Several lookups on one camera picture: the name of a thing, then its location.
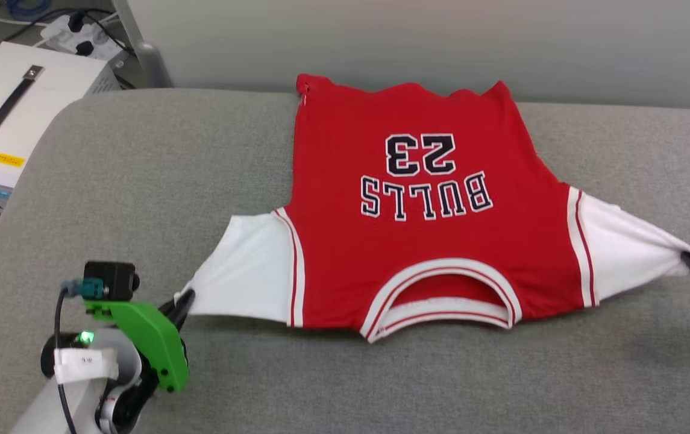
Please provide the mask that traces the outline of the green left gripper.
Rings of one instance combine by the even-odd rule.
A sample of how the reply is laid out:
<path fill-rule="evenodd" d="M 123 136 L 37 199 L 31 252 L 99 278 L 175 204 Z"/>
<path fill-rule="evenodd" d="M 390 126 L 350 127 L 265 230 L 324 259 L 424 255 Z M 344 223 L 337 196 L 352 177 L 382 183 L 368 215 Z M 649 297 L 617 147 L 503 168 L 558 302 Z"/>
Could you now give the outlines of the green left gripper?
<path fill-rule="evenodd" d="M 95 319 L 113 322 L 125 333 L 157 373 L 159 388 L 179 392 L 189 381 L 180 330 L 195 298 L 194 289 L 185 289 L 159 308 L 130 300 L 84 300 L 84 304 Z"/>

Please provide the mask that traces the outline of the red white basketball jersey shirt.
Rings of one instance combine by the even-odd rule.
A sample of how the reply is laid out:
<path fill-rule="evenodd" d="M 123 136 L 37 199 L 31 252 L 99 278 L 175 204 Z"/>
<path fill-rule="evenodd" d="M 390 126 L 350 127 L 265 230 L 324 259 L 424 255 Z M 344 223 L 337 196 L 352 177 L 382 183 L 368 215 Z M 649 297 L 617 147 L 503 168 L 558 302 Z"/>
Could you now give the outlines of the red white basketball jersey shirt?
<path fill-rule="evenodd" d="M 231 217 L 192 314 L 374 342 L 440 319 L 510 329 L 688 274 L 689 244 L 547 168 L 502 82 L 296 87 L 290 201 Z"/>

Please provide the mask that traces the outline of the grey fabric padded surface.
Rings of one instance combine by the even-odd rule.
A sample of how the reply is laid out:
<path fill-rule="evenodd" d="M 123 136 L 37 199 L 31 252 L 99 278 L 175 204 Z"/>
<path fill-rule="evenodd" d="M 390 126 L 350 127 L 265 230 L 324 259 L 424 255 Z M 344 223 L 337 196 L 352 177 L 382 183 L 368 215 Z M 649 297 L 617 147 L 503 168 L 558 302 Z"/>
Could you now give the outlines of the grey fabric padded surface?
<path fill-rule="evenodd" d="M 294 94 L 103 93 L 44 133 L 0 218 L 0 434 L 45 378 L 59 285 L 89 259 L 134 263 L 159 304 L 231 215 L 289 200 Z M 690 110 L 521 102 L 560 180 L 690 244 Z M 368 344 L 190 318 L 192 370 L 138 434 L 690 434 L 690 278 L 505 332 L 426 323 Z"/>

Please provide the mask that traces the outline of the grey partition foot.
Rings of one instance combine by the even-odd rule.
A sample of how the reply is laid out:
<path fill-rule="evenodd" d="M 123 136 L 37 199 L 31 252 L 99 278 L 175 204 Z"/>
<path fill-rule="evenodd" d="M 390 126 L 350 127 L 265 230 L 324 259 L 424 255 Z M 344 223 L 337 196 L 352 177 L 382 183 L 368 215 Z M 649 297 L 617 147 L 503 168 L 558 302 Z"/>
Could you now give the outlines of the grey partition foot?
<path fill-rule="evenodd" d="M 171 88 L 173 86 L 160 50 L 154 44 L 140 39 L 134 45 L 134 52 L 140 61 L 149 87 Z"/>

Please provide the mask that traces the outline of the white equipment box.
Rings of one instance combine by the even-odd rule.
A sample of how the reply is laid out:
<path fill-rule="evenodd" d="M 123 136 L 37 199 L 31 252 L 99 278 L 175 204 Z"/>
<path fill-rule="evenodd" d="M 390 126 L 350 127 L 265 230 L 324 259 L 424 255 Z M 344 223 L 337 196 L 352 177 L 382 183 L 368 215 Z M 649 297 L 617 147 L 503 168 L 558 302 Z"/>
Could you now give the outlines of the white equipment box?
<path fill-rule="evenodd" d="M 52 120 L 72 102 L 121 88 L 107 61 L 47 49 L 0 44 L 0 106 L 31 65 L 44 71 L 0 127 L 0 152 L 24 157 L 27 165 Z M 0 164 L 0 212 L 23 168 Z"/>

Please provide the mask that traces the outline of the white power strip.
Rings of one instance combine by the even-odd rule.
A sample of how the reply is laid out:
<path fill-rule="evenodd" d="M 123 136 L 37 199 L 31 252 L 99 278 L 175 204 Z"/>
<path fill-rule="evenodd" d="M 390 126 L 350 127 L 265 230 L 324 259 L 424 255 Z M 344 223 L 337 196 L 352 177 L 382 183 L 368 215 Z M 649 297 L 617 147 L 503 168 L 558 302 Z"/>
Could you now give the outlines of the white power strip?
<path fill-rule="evenodd" d="M 58 52 L 97 58 L 119 68 L 130 53 L 122 42 L 114 41 L 100 27 L 114 22 L 119 22 L 117 14 L 95 21 L 86 12 L 72 12 L 45 25 L 40 32 L 40 43 Z"/>

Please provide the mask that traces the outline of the light grey partition panel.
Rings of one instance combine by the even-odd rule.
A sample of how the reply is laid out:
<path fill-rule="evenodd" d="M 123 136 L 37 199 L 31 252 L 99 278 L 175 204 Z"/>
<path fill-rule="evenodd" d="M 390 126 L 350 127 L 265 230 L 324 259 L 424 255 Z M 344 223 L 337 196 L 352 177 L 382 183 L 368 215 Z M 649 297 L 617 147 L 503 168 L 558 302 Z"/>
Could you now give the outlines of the light grey partition panel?
<path fill-rule="evenodd" d="M 690 108 L 690 0 L 111 0 L 172 87 L 507 83 L 521 101 Z"/>

